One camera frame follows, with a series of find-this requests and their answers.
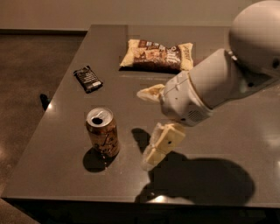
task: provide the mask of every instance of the can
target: can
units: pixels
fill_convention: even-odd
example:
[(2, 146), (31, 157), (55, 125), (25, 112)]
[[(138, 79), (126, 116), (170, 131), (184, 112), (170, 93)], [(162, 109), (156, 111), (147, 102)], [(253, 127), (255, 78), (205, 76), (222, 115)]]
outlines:
[(108, 108), (94, 108), (87, 114), (87, 132), (95, 151), (102, 158), (113, 158), (119, 152), (116, 120)]

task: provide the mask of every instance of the floor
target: floor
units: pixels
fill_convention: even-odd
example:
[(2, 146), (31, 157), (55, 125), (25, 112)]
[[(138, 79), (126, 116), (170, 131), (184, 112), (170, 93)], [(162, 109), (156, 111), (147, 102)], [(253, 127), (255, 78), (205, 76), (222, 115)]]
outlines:
[[(0, 195), (83, 38), (0, 35)], [(0, 199), (0, 223), (37, 222)]]

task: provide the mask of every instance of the gray table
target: gray table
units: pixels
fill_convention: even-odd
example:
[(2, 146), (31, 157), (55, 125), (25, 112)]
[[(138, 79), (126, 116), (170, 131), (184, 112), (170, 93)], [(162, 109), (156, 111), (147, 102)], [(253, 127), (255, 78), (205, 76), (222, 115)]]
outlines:
[[(228, 48), (228, 28), (93, 25), (2, 198), (29, 214), (25, 204), (35, 203), (36, 210), (37, 201), (112, 203), (114, 209), (150, 205), (279, 208), (279, 86), (216, 109), (213, 117), (188, 128), (184, 142), (148, 173), (140, 167), (142, 150), (156, 123), (167, 120), (158, 105), (137, 99), (136, 92), (164, 84), (173, 74), (119, 71), (129, 39), (165, 46), (192, 42), (198, 62), (218, 48)], [(104, 81), (91, 94), (85, 94), (73, 77), (74, 70), (86, 65)], [(121, 145), (106, 169), (90, 153), (84, 126), (87, 113), (96, 107), (113, 111)], [(48, 213), (53, 211), (50, 207), (46, 207)]]

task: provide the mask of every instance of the can top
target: can top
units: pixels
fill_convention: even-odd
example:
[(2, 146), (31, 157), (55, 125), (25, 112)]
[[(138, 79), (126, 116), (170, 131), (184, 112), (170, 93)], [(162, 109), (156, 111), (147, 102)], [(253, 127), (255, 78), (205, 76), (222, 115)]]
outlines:
[(94, 108), (87, 114), (87, 123), (96, 128), (105, 127), (113, 120), (113, 113), (108, 108)]

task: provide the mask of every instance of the bag of chips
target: bag of chips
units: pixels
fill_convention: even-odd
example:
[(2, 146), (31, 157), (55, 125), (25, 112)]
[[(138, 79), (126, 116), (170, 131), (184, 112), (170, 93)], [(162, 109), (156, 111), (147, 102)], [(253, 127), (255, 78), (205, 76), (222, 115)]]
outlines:
[(193, 44), (187, 43), (167, 48), (155, 42), (131, 39), (121, 67), (136, 70), (177, 74), (193, 68)]

